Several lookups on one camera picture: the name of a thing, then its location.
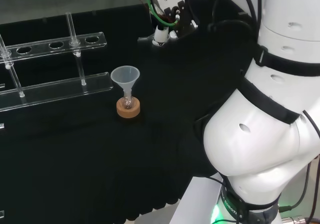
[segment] black fabric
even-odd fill
[[[320,76],[320,63],[303,63],[275,56],[266,47],[256,45],[254,60],[260,67],[266,66],[282,73],[303,77]]]
[[[279,121],[291,124],[299,117],[299,113],[288,110],[273,101],[246,78],[241,79],[238,90],[250,103]]]
[[[138,44],[152,34],[143,5],[73,14],[77,34],[103,31],[105,48],[82,52],[86,75],[133,65],[141,114],[122,120],[109,92],[0,113],[0,210],[6,224],[122,224],[181,198],[192,176],[216,171],[193,121],[237,86],[253,43],[241,26],[208,34],[214,0],[190,0],[198,31],[162,48]],[[220,0],[217,19],[235,18]],[[7,45],[68,36],[64,16],[0,25]],[[0,83],[13,88],[4,67]],[[16,62],[23,86],[77,76],[72,53]]]

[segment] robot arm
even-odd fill
[[[261,52],[204,132],[212,165],[258,206],[276,201],[320,153],[319,136],[303,114],[320,126],[320,0],[265,1]]]

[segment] funnel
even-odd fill
[[[116,104],[117,112],[124,118],[135,117],[140,112],[140,102],[131,96],[131,89],[140,72],[133,66],[121,66],[111,72],[111,79],[123,88],[124,96]]]

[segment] black tablecloth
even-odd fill
[[[251,60],[241,26],[207,33],[213,0],[191,0],[198,31],[165,48],[137,44],[153,30],[144,6],[77,13],[77,34],[103,31],[107,47],[83,51],[86,75],[133,65],[141,114],[118,117],[111,91],[0,113],[0,210],[8,224],[124,223],[173,204],[192,176],[209,175],[193,121],[235,89]],[[221,0],[217,17],[239,8]],[[64,16],[0,25],[7,45],[68,36]],[[15,64],[23,86],[77,76],[72,54]],[[13,88],[3,68],[0,83]]]

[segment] green light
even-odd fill
[[[211,223],[214,223],[216,221],[219,214],[220,214],[219,207],[218,207],[218,205],[215,205],[215,207],[212,211],[212,215],[211,215]]]

